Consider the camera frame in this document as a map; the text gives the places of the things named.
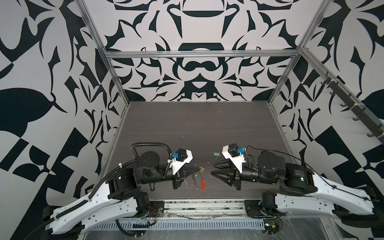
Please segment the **metal keyring with red grip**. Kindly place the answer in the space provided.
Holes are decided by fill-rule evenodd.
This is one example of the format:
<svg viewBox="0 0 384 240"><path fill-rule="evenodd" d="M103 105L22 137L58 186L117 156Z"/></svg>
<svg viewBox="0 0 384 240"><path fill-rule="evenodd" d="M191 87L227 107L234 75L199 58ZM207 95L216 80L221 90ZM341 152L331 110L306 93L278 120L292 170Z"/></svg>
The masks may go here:
<svg viewBox="0 0 384 240"><path fill-rule="evenodd" d="M203 173L197 176L196 181L196 183L193 183L195 185L195 190L200 190L201 192L204 192L206 189L206 182L203 178Z"/></svg>

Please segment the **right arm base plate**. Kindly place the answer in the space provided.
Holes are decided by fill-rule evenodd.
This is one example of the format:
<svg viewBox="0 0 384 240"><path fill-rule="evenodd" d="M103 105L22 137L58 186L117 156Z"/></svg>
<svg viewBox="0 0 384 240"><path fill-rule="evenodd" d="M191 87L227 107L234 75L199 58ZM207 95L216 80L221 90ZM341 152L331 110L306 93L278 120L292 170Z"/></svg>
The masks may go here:
<svg viewBox="0 0 384 240"><path fill-rule="evenodd" d="M275 201L267 200L245 200L247 216L255 219L271 219L285 216L283 212L277 210Z"/></svg>

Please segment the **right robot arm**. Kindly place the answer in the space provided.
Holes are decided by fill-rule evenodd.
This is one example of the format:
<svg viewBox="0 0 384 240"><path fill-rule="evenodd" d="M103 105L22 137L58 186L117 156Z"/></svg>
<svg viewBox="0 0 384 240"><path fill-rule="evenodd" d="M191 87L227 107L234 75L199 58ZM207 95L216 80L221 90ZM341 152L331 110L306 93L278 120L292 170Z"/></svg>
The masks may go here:
<svg viewBox="0 0 384 240"><path fill-rule="evenodd" d="M277 218L288 214L320 215L340 219L345 225L373 228L383 225L384 212L372 188L354 189L327 180L314 170L287 163L263 150L256 163L248 161L244 148L223 149L223 161L211 175L241 190L243 182L278 185L279 193L266 192L247 211L252 218Z"/></svg>

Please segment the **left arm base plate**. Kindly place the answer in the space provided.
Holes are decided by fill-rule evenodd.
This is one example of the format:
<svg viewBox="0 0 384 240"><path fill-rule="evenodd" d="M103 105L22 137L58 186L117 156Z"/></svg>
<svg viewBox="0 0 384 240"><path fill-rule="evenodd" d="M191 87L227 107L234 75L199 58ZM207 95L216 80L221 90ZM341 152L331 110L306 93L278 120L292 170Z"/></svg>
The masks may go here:
<svg viewBox="0 0 384 240"><path fill-rule="evenodd" d="M124 216L124 218L156 217L158 214L164 212L164 207L164 201L149 201L148 203L141 201L137 203L137 207L135 208L136 214Z"/></svg>

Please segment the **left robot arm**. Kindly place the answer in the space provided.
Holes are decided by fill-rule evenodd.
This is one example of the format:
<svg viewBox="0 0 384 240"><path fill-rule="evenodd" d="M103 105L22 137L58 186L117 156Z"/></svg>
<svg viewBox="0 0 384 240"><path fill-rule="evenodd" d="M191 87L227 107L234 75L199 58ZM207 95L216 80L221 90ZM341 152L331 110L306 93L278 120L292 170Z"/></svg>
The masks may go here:
<svg viewBox="0 0 384 240"><path fill-rule="evenodd" d="M112 170L91 193L63 207L47 207L41 238L76 240L102 224L149 215L152 206L148 194L141 190L143 185L153 191L156 183L170 181L176 190L185 178L200 171L190 164L193 156L189 150L179 149L170 157L162 165L158 153L147 151Z"/></svg>

